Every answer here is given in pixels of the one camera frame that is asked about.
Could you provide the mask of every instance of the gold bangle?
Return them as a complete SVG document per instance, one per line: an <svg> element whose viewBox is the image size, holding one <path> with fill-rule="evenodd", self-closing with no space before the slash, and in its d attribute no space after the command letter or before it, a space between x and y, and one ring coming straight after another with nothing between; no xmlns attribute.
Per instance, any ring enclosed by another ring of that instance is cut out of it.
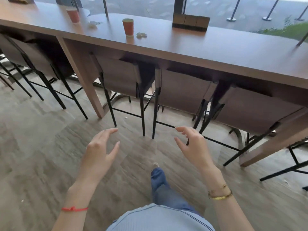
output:
<svg viewBox="0 0 308 231"><path fill-rule="evenodd" d="M210 198L210 199L213 199L213 200L222 200L222 199L226 199L226 198L230 197L231 195L232 195L232 190L230 190L230 194L225 195L225 196L221 196L221 197L211 197L211 196L210 196L210 192L209 192L209 194L208 194L209 198Z"/></svg>
<svg viewBox="0 0 308 231"><path fill-rule="evenodd" d="M221 187L221 189L224 189L224 188L226 188L226 187L227 187L227 185L226 185L226 184L223 184L222 187ZM211 193L214 193L214 190L210 190L209 193L208 193L208 197L209 197L210 199L213 199L213 200L222 200L222 199L226 199L226 198L230 197L230 196L232 195L232 190L230 190L230 194L225 195L225 196L221 196L221 197L212 197L212 196L211 196Z"/></svg>

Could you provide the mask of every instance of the shoe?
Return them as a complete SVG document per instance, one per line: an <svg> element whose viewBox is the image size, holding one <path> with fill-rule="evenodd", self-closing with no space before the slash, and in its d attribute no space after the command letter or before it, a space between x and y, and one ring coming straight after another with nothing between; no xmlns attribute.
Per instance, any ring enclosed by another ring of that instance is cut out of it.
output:
<svg viewBox="0 0 308 231"><path fill-rule="evenodd" d="M152 171L153 171L155 168L159 168L159 164L156 163L156 162L152 164Z"/></svg>

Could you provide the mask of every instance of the orange paper cup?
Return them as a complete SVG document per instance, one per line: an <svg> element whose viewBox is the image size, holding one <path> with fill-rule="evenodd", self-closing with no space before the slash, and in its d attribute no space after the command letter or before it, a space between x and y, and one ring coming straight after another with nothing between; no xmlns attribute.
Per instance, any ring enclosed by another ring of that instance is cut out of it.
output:
<svg viewBox="0 0 308 231"><path fill-rule="evenodd" d="M131 18L123 19L123 26L126 36L134 36L134 20Z"/></svg>
<svg viewBox="0 0 308 231"><path fill-rule="evenodd" d="M67 8L66 9L71 21L73 23L79 23L80 19L79 19L79 14L78 14L78 11L75 7L72 7L72 8Z"/></svg>

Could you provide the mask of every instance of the pavement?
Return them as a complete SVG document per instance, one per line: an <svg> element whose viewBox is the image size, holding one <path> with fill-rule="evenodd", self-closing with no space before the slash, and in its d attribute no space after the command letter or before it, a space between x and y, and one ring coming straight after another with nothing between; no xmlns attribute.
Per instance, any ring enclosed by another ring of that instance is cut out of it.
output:
<svg viewBox="0 0 308 231"><path fill-rule="evenodd" d="M109 13L172 20L174 0L106 0L106 2ZM105 13L103 0L81 0L81 3L91 15ZM282 29L286 25L300 23L295 18L303 12L308 0L279 0L270 16L272 21L264 21L262 17L269 14L275 0L240 0L234 16L236 21L228 22L226 19L231 17L236 3L237 0L187 0L185 13L210 17L210 26L254 32L270 28ZM302 19L308 21L308 11Z"/></svg>

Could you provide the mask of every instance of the chair back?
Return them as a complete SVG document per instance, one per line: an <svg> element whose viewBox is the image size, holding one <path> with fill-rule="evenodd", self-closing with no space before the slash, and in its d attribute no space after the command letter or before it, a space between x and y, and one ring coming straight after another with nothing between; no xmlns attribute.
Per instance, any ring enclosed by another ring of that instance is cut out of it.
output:
<svg viewBox="0 0 308 231"><path fill-rule="evenodd" d="M217 84L183 73L156 69L156 89L161 87L159 104L196 114L203 99L209 101Z"/></svg>
<svg viewBox="0 0 308 231"><path fill-rule="evenodd" d="M265 133L274 123L294 117L304 108L239 87L230 87L219 103L224 106L215 120L258 135Z"/></svg>
<svg viewBox="0 0 308 231"><path fill-rule="evenodd" d="M29 67L20 51L13 45L12 42L9 41L6 36L2 34L0 34L0 48L10 62Z"/></svg>
<svg viewBox="0 0 308 231"><path fill-rule="evenodd" d="M137 97L137 84L141 83L138 64L94 54L90 56L103 74L103 83L107 90Z"/></svg>
<svg viewBox="0 0 308 231"><path fill-rule="evenodd" d="M29 58L31 64L34 66L33 69L41 71L45 75L58 78L51 66L52 62L41 51L38 44L22 42L14 38L10 38L10 40L12 40L18 46L18 48Z"/></svg>

